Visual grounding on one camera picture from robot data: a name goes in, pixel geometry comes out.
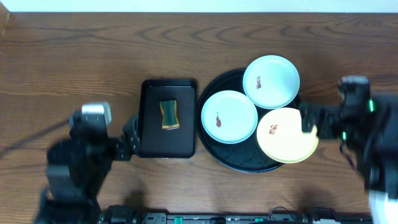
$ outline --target green light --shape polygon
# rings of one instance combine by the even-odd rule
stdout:
[[[373,100],[369,100],[369,109],[371,110],[371,113],[374,111]]]

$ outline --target wooden table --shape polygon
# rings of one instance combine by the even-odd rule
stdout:
[[[383,14],[13,14],[0,46],[0,220],[29,223],[47,185],[46,151],[68,135],[21,139],[89,101],[108,101],[119,136],[149,78],[194,78],[198,94],[219,74],[269,54],[301,76],[306,101],[337,104],[339,77],[366,75],[374,90],[398,87],[398,17]],[[98,200],[170,212],[267,213],[275,206],[368,212],[360,176],[338,143],[263,174],[216,162],[197,138],[190,159],[114,162]]]

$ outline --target tray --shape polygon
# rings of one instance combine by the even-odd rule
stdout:
[[[189,158],[195,153],[197,84],[193,80],[146,80],[141,86],[135,126],[139,157]],[[177,101],[180,127],[162,129],[160,102]]]
[[[201,110],[206,100],[213,94],[223,90],[234,90],[244,94],[243,75],[245,68],[235,69],[220,75],[213,80],[201,94],[197,104],[197,114],[201,114]],[[297,95],[295,99],[285,107],[297,108],[300,103],[300,97]],[[270,110],[256,106],[259,116],[258,121]],[[229,168],[243,172],[267,172],[283,165],[268,157],[259,147],[257,143],[256,132],[254,132],[247,140],[237,144],[223,144],[211,138],[201,123],[201,116],[196,118],[197,133],[200,141],[207,151],[222,164]]]

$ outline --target wood grain surface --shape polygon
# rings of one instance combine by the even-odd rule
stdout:
[[[269,54],[297,67],[306,101],[337,104],[337,81],[352,74],[368,76],[375,91],[398,92],[393,14],[13,14],[0,46],[1,222],[33,219],[48,184],[46,150],[68,128],[9,146],[89,101],[110,103],[108,132],[119,136],[138,112],[144,80],[194,78],[200,94],[219,74]],[[245,174],[216,162],[197,138],[190,159],[114,162],[98,200],[170,212],[369,211],[363,181],[336,141],[298,164]]]

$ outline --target sponge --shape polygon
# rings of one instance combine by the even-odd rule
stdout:
[[[162,129],[175,129],[180,127],[177,117],[177,102],[175,100],[161,101]]]

